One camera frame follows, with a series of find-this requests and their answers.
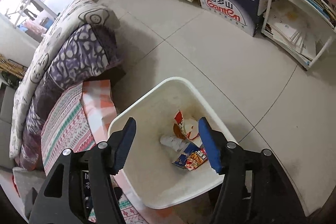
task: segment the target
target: snack wrapper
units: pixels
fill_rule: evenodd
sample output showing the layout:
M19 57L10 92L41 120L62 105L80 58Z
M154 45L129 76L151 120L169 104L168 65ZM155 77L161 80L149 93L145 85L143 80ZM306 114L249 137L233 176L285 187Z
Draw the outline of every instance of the snack wrapper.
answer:
M174 160L172 163L182 169L186 169L187 167L185 166L187 163L188 157L193 153L198 151L199 148L194 145L193 143L187 143L185 147L179 152L177 155L177 159Z
M185 167L190 171L195 170L197 167L205 163L207 160L208 157L205 152L205 149L201 148L200 150L190 154L185 163Z
M182 140L185 140L185 136L182 134L181 129L179 128L179 126L177 124L174 123L174 127L173 127L173 131L174 134L177 138L180 138Z
M176 113L174 119L181 130L181 133L194 145L201 147L203 142L198 132L198 122L194 118L184 119L180 110ZM177 128L175 128L174 133L177 137L181 138L175 131L177 131Z

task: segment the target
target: cardboard box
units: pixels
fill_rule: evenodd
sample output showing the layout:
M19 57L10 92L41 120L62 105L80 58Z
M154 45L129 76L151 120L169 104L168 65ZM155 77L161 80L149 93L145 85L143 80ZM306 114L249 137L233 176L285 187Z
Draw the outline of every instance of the cardboard box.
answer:
M187 143L185 147L179 152L177 155L177 159L174 160L172 163L182 169L186 169L185 164L187 163L187 158L190 156L191 153L198 151L199 148L194 145L193 143Z
M200 0L203 9L221 16L226 21L254 36L262 22L268 0Z

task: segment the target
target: white plastic basket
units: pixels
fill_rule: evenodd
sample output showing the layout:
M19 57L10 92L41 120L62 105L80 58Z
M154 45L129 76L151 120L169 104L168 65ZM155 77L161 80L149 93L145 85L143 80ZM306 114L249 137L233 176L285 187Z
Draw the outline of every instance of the white plastic basket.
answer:
M127 157L124 172L133 192L154 209L167 208L201 195L223 182L209 161L188 171L171 163L172 149L160 144L163 134L173 135L174 115L178 110L195 119L206 117L214 130L228 141L236 141L221 119L187 80L164 80L121 113L109 127L121 130L127 119L136 120L137 132Z

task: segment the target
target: white shelf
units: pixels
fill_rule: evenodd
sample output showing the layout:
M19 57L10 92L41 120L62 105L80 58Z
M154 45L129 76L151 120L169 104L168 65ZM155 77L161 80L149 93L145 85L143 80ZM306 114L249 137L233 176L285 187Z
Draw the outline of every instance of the white shelf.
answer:
M284 50L286 50L291 56L293 56L306 70L309 69L309 64L307 64L302 57L295 52L291 47L289 47L287 44L282 43L276 39L273 38L273 35L268 32L267 30L263 29L261 30L261 32L266 35L268 38L270 38L271 40L273 40L276 44L278 44L279 46L281 46Z
M276 39L273 38L273 35L266 31L266 24L268 21L269 11L271 9L272 0L268 0L267 9L265 12L265 20L262 25L261 32L265 34L267 37L272 39L275 43L277 43L279 46L281 46L283 49L285 49L290 55L292 55L305 69L309 69L312 67L313 64L320 58L320 56L327 50L330 45L333 43L333 41L336 39L336 28L333 27L333 25L325 18L313 5L311 5L307 0L288 0L291 3L293 3L295 6L303 10L308 16L312 18L312 20L318 24L319 27L322 27L323 30L321 30L325 35L326 41L322 41L324 44L322 49L316 54L316 57L310 62L306 63L307 59L302 57L300 54L295 52L291 47L289 47L287 44L282 43Z
M308 15L311 17L319 17L323 19L328 25L335 31L334 26L331 24L331 22L325 18L313 5L311 5L307 0L288 0L297 7L299 7L301 10L305 11Z

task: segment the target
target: water bottle box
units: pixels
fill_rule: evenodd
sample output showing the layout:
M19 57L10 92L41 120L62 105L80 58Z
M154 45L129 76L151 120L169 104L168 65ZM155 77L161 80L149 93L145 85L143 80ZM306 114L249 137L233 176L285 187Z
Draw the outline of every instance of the water bottle box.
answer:
M200 0L203 9L254 36L268 0Z

